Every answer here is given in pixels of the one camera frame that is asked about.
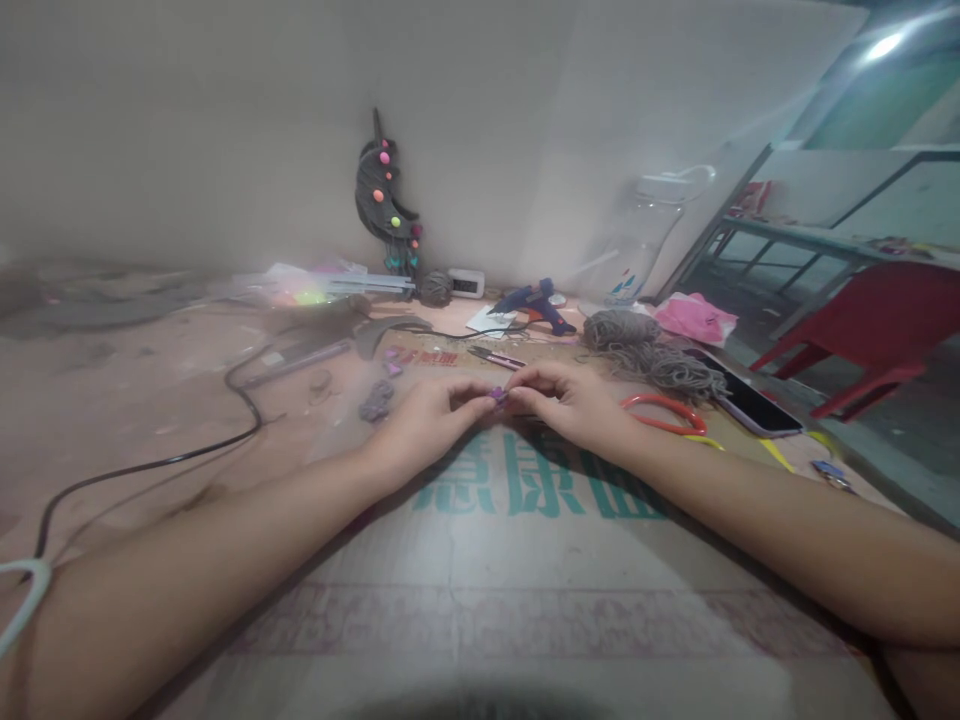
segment scissors handle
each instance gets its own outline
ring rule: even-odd
[[[651,425],[652,427],[660,428],[661,430],[666,430],[667,432],[672,432],[675,435],[706,435],[707,434],[707,424],[703,419],[697,415],[693,410],[681,405],[676,400],[671,400],[668,397],[663,395],[634,395],[633,397],[628,397],[620,403],[620,407],[624,410],[628,410],[634,405],[659,405],[660,407],[666,408],[674,415],[679,415],[684,420],[690,423],[692,427],[683,427],[682,425],[671,425],[670,423],[665,423],[661,420],[654,420],[653,418],[640,417],[639,415],[633,415],[633,419],[637,422],[642,422],[644,425]]]

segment blue glue gun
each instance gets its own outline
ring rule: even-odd
[[[550,304],[551,295],[553,295],[553,280],[544,278],[537,285],[527,285],[514,290],[494,305],[493,310],[487,315],[513,312],[523,308],[529,313],[530,322],[540,319],[548,320],[553,326],[554,335],[558,337],[575,335],[577,329],[564,320],[557,309]]]

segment hand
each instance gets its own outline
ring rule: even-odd
[[[515,372],[506,389],[511,412],[532,412],[570,442],[607,459],[614,443],[635,440],[637,423],[588,368],[535,363]]]
[[[363,447],[374,462],[386,464],[390,492],[443,457],[496,408],[497,401],[487,397],[491,390],[491,383],[469,375],[424,380],[410,389]]]

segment forearm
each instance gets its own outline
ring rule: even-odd
[[[0,664],[0,715],[126,717],[376,502],[381,473],[358,454],[315,463],[59,568]]]
[[[960,647],[960,546],[884,508],[653,428],[601,451],[839,617],[881,640]]]

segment smartphone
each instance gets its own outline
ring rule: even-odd
[[[754,435],[769,438],[803,432],[803,423],[758,390],[754,390],[721,365],[716,358],[702,350],[688,350],[687,353],[707,367],[723,373],[730,395],[717,400],[717,404]]]

